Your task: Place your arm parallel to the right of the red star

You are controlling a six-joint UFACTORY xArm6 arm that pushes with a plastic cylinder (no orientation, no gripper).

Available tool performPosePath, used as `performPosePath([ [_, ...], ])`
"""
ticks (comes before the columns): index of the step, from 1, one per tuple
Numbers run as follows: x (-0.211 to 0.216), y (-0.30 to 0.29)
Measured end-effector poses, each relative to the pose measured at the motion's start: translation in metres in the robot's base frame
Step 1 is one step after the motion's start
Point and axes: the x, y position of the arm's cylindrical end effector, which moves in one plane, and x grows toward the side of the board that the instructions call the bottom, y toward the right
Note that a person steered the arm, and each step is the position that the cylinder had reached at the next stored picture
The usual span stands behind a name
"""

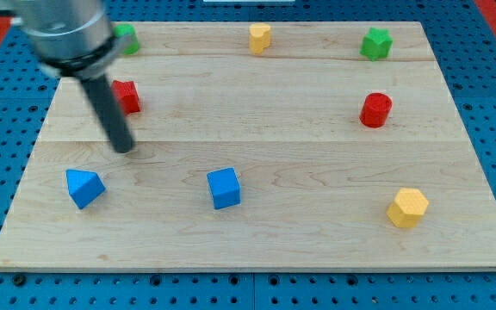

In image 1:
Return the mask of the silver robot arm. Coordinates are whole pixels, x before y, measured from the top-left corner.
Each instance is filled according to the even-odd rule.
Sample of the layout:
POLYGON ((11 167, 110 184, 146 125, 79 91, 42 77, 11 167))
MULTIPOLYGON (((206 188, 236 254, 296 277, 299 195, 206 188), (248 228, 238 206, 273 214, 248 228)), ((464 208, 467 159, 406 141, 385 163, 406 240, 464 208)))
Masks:
POLYGON ((133 44, 131 34, 115 35, 101 0, 13 0, 11 5, 15 23, 55 76, 99 78, 133 44))

